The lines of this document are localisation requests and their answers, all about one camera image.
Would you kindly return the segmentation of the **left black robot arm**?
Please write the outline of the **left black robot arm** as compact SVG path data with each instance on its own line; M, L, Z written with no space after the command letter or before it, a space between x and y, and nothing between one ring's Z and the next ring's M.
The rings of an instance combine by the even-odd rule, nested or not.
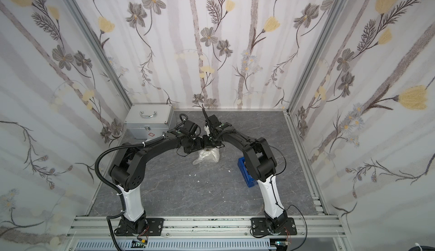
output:
M139 235L148 227L142 205L140 186L145 180L147 163L170 150L183 149L183 156L202 150L208 135L197 134L198 125L190 120L183 122L162 136L140 145L125 143L118 150L109 169L116 189L121 192L123 213L114 233L117 236Z

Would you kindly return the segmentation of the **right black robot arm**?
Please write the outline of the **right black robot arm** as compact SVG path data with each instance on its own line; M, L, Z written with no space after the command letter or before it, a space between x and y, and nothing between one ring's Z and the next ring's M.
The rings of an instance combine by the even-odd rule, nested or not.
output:
M203 113L209 134L204 138L205 147L218 147L229 143L239 149L245 159L248 174L257 181L263 202L266 227L277 234L288 219L287 210L280 200L276 184L277 161L271 146L264 138L255 139L237 131L230 123L222 123L215 115Z

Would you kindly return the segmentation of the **blue tape dispenser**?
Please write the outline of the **blue tape dispenser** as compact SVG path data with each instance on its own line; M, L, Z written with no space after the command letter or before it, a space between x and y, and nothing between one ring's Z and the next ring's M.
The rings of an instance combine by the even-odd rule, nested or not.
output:
M248 188L258 184L257 181L249 175L244 157L238 159L237 165Z

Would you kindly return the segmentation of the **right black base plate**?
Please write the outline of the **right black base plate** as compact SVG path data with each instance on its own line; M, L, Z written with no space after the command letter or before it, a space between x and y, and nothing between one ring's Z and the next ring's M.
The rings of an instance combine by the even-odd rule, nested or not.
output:
M257 217L251 218L250 223L250 232L255 237L297 235L297 229L293 218L274 222L266 218Z

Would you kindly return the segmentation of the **clear bubble wrap sheet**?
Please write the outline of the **clear bubble wrap sheet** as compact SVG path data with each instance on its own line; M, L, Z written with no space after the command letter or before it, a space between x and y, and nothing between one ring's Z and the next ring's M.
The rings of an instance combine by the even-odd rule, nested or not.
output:
M198 165L203 162L218 163L220 160L220 151L218 148L202 149L198 153L198 158L193 161L193 165Z

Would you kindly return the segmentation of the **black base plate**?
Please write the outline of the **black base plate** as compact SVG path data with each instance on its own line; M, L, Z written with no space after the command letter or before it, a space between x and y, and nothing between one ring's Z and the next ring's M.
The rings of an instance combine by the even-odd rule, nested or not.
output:
M250 223L250 232L255 237L297 235L297 229L293 218L274 222L266 218L257 217L251 218Z
M163 218L142 218L132 222L122 217L114 234L116 236L160 236L163 224Z

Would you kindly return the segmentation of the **silver metal case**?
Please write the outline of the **silver metal case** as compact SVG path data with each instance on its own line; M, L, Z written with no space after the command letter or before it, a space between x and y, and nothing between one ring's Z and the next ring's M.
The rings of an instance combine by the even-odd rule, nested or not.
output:
M176 124L171 105L133 105L125 125L135 139L152 140L173 129Z

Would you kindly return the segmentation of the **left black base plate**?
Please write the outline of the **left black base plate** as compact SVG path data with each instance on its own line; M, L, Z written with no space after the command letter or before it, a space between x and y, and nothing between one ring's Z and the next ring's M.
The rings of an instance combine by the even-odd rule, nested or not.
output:
M142 218L132 222L122 217L114 234L116 236L160 236L163 224L163 218Z

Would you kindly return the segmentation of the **aluminium front rail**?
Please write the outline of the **aluminium front rail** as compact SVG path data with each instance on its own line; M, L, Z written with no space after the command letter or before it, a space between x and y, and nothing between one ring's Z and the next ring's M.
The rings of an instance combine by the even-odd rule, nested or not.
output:
M334 215L295 215L289 217L290 225L284 228L281 235L275 238L288 239L292 248L307 249L318 241L331 244L334 251L350 251L344 228ZM151 217L152 229L147 232L151 240L183 239L265 239L266 226L261 217L229 216L229 217ZM109 226L103 217L76 217L69 229L66 239L70 243L79 240L111 241Z

